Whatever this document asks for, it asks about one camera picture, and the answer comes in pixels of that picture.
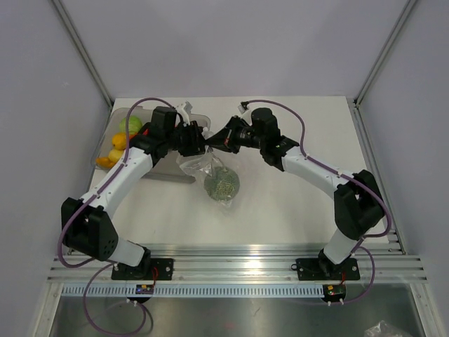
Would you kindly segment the clear zip top bag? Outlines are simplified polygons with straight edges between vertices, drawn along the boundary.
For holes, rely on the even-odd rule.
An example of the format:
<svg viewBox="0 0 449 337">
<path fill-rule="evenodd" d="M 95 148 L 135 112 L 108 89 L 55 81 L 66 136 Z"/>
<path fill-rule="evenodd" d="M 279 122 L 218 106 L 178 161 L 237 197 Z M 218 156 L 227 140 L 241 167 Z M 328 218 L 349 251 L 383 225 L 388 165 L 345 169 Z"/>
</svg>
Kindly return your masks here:
<svg viewBox="0 0 449 337">
<path fill-rule="evenodd" d="M 176 162 L 183 173 L 195 179 L 208 207 L 214 207 L 226 215 L 236 208 L 241 178 L 239 163 L 231 158 L 231 153 L 206 146 L 203 154 L 190 157 L 179 154 Z"/>
</svg>

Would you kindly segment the green netted melon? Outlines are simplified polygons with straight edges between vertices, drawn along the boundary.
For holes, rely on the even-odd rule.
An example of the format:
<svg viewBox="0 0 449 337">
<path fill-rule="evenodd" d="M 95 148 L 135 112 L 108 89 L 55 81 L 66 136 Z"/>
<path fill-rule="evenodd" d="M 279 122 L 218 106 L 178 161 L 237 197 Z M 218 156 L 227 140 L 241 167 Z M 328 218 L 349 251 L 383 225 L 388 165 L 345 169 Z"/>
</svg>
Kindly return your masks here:
<svg viewBox="0 0 449 337">
<path fill-rule="evenodd" d="M 227 166 L 216 166 L 207 175 L 203 188 L 215 201 L 231 201 L 239 193 L 240 179 L 236 171 Z"/>
</svg>

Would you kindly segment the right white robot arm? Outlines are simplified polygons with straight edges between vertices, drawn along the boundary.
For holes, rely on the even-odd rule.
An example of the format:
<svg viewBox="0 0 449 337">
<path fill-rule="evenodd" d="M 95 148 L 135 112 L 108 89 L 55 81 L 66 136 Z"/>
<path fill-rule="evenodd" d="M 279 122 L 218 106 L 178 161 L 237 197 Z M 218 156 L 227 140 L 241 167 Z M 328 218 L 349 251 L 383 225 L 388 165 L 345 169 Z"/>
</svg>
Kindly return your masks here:
<svg viewBox="0 0 449 337">
<path fill-rule="evenodd" d="M 306 180 L 332 198 L 337 229 L 320 251 L 318 267 L 324 277 L 336 277 L 365 234 L 386 215 L 374 176 L 367 170 L 340 173 L 311 158 L 298 142 L 282 135 L 269 108 L 253 110 L 250 118 L 247 123 L 232 117 L 207 145 L 234 154 L 241 147 L 258 149 L 268 165 Z"/>
</svg>

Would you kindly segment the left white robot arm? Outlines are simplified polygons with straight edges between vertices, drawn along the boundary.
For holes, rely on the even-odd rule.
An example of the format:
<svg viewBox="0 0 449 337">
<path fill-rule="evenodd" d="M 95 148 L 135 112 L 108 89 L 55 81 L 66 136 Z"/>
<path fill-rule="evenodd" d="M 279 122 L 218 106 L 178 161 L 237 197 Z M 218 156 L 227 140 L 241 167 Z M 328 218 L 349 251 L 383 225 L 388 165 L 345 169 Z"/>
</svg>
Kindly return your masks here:
<svg viewBox="0 0 449 337">
<path fill-rule="evenodd" d="M 210 119 L 191 114 L 189 105 L 181 110 L 156 107 L 151 119 L 128 140 L 119 162 L 98 185 L 79 199 L 68 198 L 61 206 L 62 232 L 58 239 L 58 258 L 71 267 L 62 254 L 64 246 L 88 256 L 89 260 L 127 265 L 136 279 L 146 278 L 151 270 L 151 253 L 139 244 L 121 238 L 112 218 L 133 186 L 167 154 L 198 155 L 205 152 L 204 132 Z"/>
</svg>

